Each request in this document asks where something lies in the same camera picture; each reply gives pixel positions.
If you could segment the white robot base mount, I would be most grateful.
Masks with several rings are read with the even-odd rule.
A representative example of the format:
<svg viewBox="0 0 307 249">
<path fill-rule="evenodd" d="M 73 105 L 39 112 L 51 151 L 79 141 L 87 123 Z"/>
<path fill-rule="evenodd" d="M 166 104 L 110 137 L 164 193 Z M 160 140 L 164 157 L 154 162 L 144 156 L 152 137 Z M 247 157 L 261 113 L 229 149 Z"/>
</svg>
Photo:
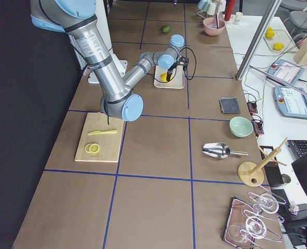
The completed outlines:
<svg viewBox="0 0 307 249">
<path fill-rule="evenodd" d="M 96 1 L 95 15 L 97 17 L 96 27 L 100 35 L 99 41 L 101 49 L 100 52 L 102 52 L 103 55 L 102 58 L 104 60 L 106 57 L 110 57 L 110 59 L 114 62 L 120 76 L 124 77 L 128 62 L 126 60 L 119 60 L 119 58 L 114 54 L 104 1 Z"/>
</svg>

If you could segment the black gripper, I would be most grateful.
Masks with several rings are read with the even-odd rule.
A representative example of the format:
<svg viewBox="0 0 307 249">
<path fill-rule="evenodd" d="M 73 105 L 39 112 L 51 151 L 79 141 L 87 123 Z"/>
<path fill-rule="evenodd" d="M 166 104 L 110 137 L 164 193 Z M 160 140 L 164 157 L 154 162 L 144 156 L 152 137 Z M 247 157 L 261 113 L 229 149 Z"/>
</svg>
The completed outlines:
<svg viewBox="0 0 307 249">
<path fill-rule="evenodd" d="M 173 69 L 181 65 L 183 67 L 183 71 L 186 71 L 188 64 L 189 59 L 187 57 L 180 56 L 177 61 L 172 65 L 172 68 L 168 69 L 166 73 L 166 81 L 170 81 L 172 79 Z"/>
</svg>

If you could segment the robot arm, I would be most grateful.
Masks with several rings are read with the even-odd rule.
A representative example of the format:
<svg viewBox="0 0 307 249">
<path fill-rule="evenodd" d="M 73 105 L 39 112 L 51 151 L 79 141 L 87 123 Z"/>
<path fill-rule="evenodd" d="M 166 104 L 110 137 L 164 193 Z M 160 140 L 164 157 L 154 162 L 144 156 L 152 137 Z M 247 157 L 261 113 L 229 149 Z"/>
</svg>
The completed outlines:
<svg viewBox="0 0 307 249">
<path fill-rule="evenodd" d="M 97 28 L 96 1 L 31 1 L 30 4 L 34 26 L 75 38 L 89 69 L 100 83 L 101 108 L 108 117 L 137 120 L 144 103 L 142 97 L 133 92 L 134 86 L 152 67 L 171 70 L 182 59 L 180 53 L 185 40 L 174 34 L 164 51 L 143 53 L 137 64 L 121 76 Z"/>
</svg>

